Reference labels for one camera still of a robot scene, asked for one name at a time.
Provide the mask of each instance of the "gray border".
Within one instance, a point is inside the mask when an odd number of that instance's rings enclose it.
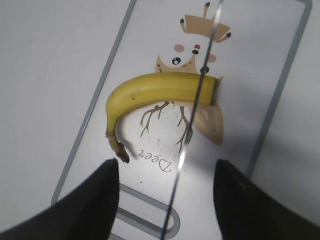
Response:
[[[110,52],[110,55],[105,63],[105,66],[104,66],[104,69],[103,69],[103,72],[101,74],[101,77],[100,77],[100,80],[98,82],[98,85],[96,86],[96,89],[94,91],[94,94],[93,94],[93,97],[91,99],[91,102],[90,102],[90,105],[88,107],[88,110],[86,111],[86,114],[84,116],[84,119],[83,119],[83,122],[81,124],[81,127],[79,129],[79,132],[75,138],[75,141],[73,143],[73,146],[72,146],[72,149],[70,151],[70,154],[66,160],[66,163],[64,165],[64,168],[62,170],[62,173],[61,173],[61,176],[58,180],[58,183],[55,187],[55,190],[53,192],[53,195],[52,195],[52,198],[51,198],[51,204],[55,204],[57,201],[58,201],[58,198],[59,198],[59,195],[61,193],[61,190],[64,186],[64,183],[66,181],[66,178],[68,176],[68,173],[69,173],[69,170],[70,170],[70,167],[72,165],[72,162],[74,161],[75,159],[75,156],[76,156],[76,153],[77,153],[77,150],[79,148],[79,145],[81,143],[81,140],[82,140],[82,137],[84,136],[84,133],[86,131],[86,128],[87,128],[87,125],[89,123],[89,120],[90,120],[90,117],[95,109],[95,106],[96,106],[96,103],[98,101],[98,98],[99,98],[99,95],[100,95],[100,92],[105,84],[105,81],[106,81],[106,78],[107,78],[107,75],[109,73],[109,70],[111,68],[111,65],[112,65],[112,62],[114,61],[114,58],[115,58],[115,55],[117,53],[117,50],[118,50],[118,47],[120,45],[120,42],[121,42],[121,39],[125,33],[125,30],[126,30],[126,27],[127,27],[127,24],[129,22],[129,19],[130,19],[130,16],[131,16],[131,13],[134,9],[134,6],[136,4],[136,1],[137,0],[131,0],[130,3],[129,3],[129,6],[126,10],[126,13],[124,15],[124,18],[123,18],[123,21],[121,23],[121,26],[120,26],[120,29],[118,31],[118,34],[115,38],[115,41],[114,41],[114,44],[112,46],[112,49],[111,49],[111,52]]]
[[[142,201],[144,201],[147,204],[150,204],[164,212],[167,212],[168,209],[168,205],[154,199],[151,198],[137,190],[134,190],[124,184],[120,184],[120,190],[130,194],[131,196],[140,199]],[[165,235],[165,239],[172,239],[173,237],[175,237],[177,235],[177,233],[179,232],[180,229],[180,217],[177,213],[177,211],[175,209],[172,208],[170,215],[173,218],[173,226],[171,228],[169,228],[166,231],[166,235]],[[120,219],[124,222],[126,222],[127,224],[130,224],[131,226],[147,233],[150,234],[151,236],[160,239],[161,238],[161,233],[162,233],[162,227],[159,227],[157,225],[154,225],[153,223],[144,220],[143,218],[132,214],[131,212],[118,207],[118,211],[116,213],[116,218]]]
[[[277,84],[277,86],[276,86],[276,88],[274,90],[274,93],[273,93],[269,108],[268,108],[268,110],[267,110],[267,112],[265,114],[265,118],[264,118],[264,121],[262,123],[262,127],[260,129],[259,135],[257,137],[257,140],[256,140],[256,143],[255,143],[253,152],[251,154],[248,166],[247,166],[247,168],[245,170],[245,175],[249,179],[254,174],[254,171],[255,171],[255,168],[256,168],[256,165],[257,165],[257,162],[258,162],[259,155],[261,153],[262,147],[263,147],[265,139],[267,137],[267,133],[269,131],[272,119],[274,118],[274,115],[275,115],[275,112],[276,112],[276,109],[277,109],[281,94],[282,94],[282,92],[283,92],[283,90],[285,88],[285,84],[286,84],[286,81],[287,81],[287,78],[288,78],[292,63],[293,63],[293,61],[295,59],[295,55],[297,53],[298,46],[300,44],[302,35],[304,34],[304,31],[305,31],[305,28],[306,28],[306,25],[307,25],[307,22],[308,22],[308,19],[309,19],[309,16],[310,16],[310,12],[311,12],[311,9],[312,9],[312,6],[313,6],[312,0],[298,0],[298,1],[303,2],[305,4],[305,7],[304,7],[304,10],[303,10],[302,17],[300,19],[299,25],[298,25],[298,27],[296,29],[294,38],[292,40],[290,50],[289,50],[288,55],[286,57],[286,60],[285,60],[281,75],[279,77],[278,84]]]

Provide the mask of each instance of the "cartoon drawing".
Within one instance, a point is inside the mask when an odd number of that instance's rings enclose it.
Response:
[[[214,26],[215,17],[213,17],[212,19],[206,19],[209,6],[210,6],[210,2],[207,2],[204,6],[203,17],[185,15],[185,20],[183,18],[180,20],[180,25],[182,27],[182,30],[186,34],[198,34],[207,38],[210,37],[212,28]],[[213,41],[216,43],[221,43],[226,39],[230,38],[231,32],[228,32],[229,30],[230,30],[230,27],[222,23],[219,23],[217,32],[215,34]],[[158,56],[156,60],[156,66],[155,66],[156,73],[180,72],[180,73],[197,74],[198,72],[196,69],[196,56],[197,54],[199,54],[200,48],[201,46],[199,44],[196,44],[194,46],[194,50],[192,51],[192,56],[190,57],[190,59],[180,67],[170,67],[161,60],[160,56]],[[185,50],[185,48],[183,45],[177,44],[174,46],[174,50],[178,53],[181,53]],[[217,58],[215,55],[210,54],[208,62],[214,63],[216,59]],[[174,57],[171,61],[173,66],[178,65],[180,62],[181,62],[181,59],[179,57]],[[209,67],[206,67],[205,69],[203,69],[202,67],[200,69],[200,72],[202,73],[204,71],[204,73],[206,74],[209,72],[209,70],[210,70]],[[217,89],[217,87],[220,85],[223,78],[224,77],[222,76],[216,79],[215,89]],[[180,108],[181,118],[177,124],[177,127],[181,124],[182,120],[184,121],[184,124],[185,124],[185,130],[181,138],[179,139],[179,141],[176,143],[176,145],[180,144],[179,146],[179,152],[180,152],[184,137],[187,133],[187,126],[189,124],[187,118],[185,117],[185,107],[187,107],[191,112],[193,104],[187,103],[187,102],[176,102],[176,101],[171,103],[179,106]],[[155,105],[154,109],[150,109],[142,115],[140,125],[143,127],[144,118],[147,114],[149,114],[148,120],[141,132],[140,137],[143,136],[143,133],[145,132],[145,130],[147,131],[147,133],[149,133],[149,125],[150,125],[150,119],[152,117],[152,114],[155,112],[158,112],[158,119],[159,119],[162,109],[168,106],[169,104],[170,103],[168,101],[165,101],[161,106]],[[215,100],[213,101],[213,104],[211,106],[199,104],[193,123],[196,129],[200,133],[202,133],[205,137],[207,137],[209,140],[211,140],[213,143],[215,143],[216,145],[222,144],[223,137],[224,137],[223,116],[222,116],[221,108],[219,107],[218,103]]]

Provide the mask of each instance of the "pink cheek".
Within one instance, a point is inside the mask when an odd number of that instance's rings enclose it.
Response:
[[[174,50],[177,52],[177,53],[182,53],[184,50],[185,50],[185,47],[182,46],[181,44],[177,44],[174,46]]]
[[[209,55],[209,59],[208,59],[209,63],[214,63],[216,60],[217,60],[217,58],[215,55],[213,55],[213,54]]]

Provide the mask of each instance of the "banana stem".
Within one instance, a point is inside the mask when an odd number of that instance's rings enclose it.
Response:
[[[117,141],[116,132],[106,131],[105,137],[109,140],[109,144],[117,157],[120,158],[122,162],[128,164],[130,161],[129,155],[126,152],[125,146]]]

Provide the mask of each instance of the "black object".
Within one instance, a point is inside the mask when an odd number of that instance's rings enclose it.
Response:
[[[118,162],[111,159],[57,204],[1,233],[0,240],[107,240],[118,203]]]
[[[320,228],[261,191],[227,160],[215,168],[213,199],[223,240],[319,240]]]

